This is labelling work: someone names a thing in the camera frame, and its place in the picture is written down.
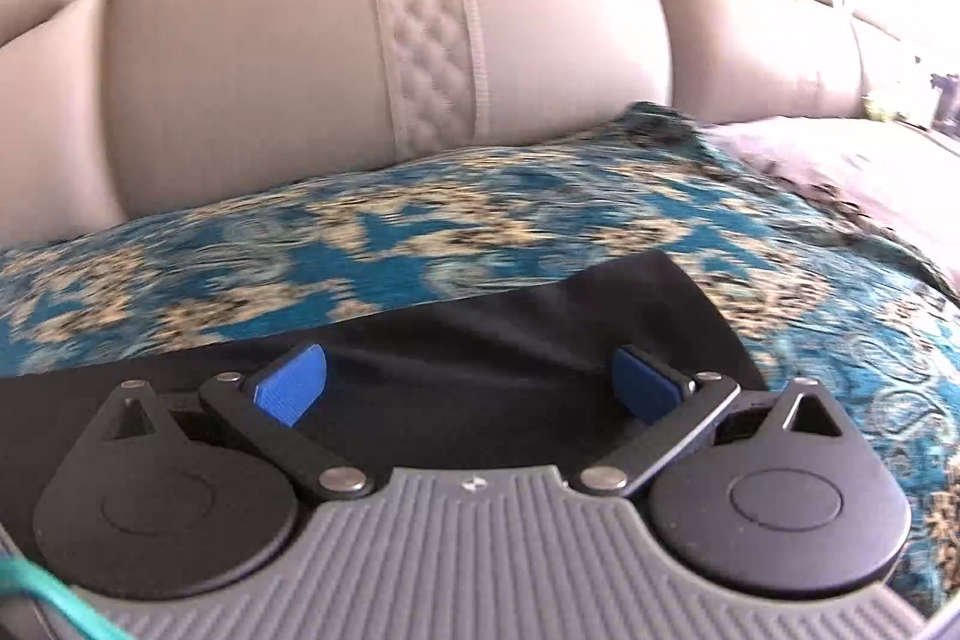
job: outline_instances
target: blue tab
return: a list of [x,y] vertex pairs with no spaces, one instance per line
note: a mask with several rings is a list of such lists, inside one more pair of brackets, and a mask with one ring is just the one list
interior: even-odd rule
[[253,391],[253,404],[280,423],[293,426],[323,394],[326,386],[326,357],[320,345],[308,345],[296,355],[284,357]]
[[635,417],[653,425],[683,403],[674,381],[623,348],[613,354],[613,393]]

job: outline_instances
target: blue plastic clip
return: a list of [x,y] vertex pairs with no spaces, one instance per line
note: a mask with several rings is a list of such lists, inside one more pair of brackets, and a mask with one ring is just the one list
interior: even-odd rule
[[253,404],[280,423],[293,426],[323,394],[326,356],[316,343],[301,345],[248,381]]
[[689,378],[632,345],[613,354],[611,375],[616,398],[647,425],[680,407],[689,395]]

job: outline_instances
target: black lever arm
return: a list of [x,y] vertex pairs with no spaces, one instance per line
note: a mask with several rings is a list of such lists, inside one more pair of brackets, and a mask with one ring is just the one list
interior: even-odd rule
[[740,386],[725,376],[706,381],[690,399],[577,476],[595,496],[629,497],[700,436],[733,403]]
[[237,389],[237,384],[217,378],[206,381],[200,386],[200,403],[251,453],[270,461],[289,477],[304,501],[319,504],[354,499],[373,490],[373,481],[345,458],[264,413]]

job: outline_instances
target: pink fabric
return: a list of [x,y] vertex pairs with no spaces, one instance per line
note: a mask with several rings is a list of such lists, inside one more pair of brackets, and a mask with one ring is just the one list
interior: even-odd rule
[[960,290],[960,143],[901,124],[768,118],[704,129],[714,145],[784,178],[802,196],[837,199],[893,229],[938,263]]

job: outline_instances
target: black cloth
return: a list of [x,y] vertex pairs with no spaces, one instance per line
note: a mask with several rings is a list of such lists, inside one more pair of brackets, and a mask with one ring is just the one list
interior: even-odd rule
[[381,479],[394,466],[570,473],[591,463],[637,426],[608,378],[623,344],[687,375],[714,370],[765,389],[704,293],[653,251],[549,285],[0,379],[0,523],[38,558],[32,508],[120,381],[191,391],[219,372],[253,374],[306,339],[328,355],[328,387],[296,427]]

